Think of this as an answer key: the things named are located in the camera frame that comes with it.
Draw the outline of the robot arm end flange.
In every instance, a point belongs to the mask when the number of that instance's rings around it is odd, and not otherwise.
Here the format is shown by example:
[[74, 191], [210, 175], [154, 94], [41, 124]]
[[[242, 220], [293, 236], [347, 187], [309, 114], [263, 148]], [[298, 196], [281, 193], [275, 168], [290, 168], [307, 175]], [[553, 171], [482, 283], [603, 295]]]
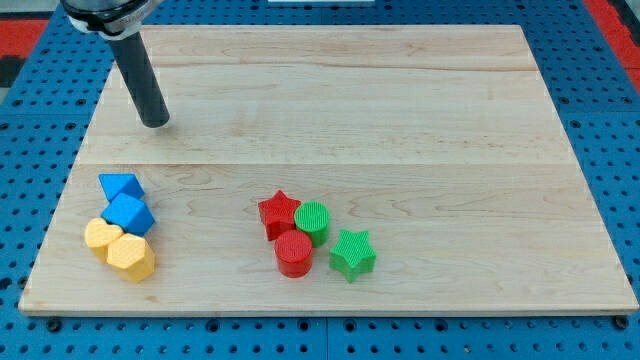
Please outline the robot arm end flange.
[[110, 41], [137, 33], [143, 20], [163, 0], [61, 0], [71, 24], [83, 33], [97, 33]]

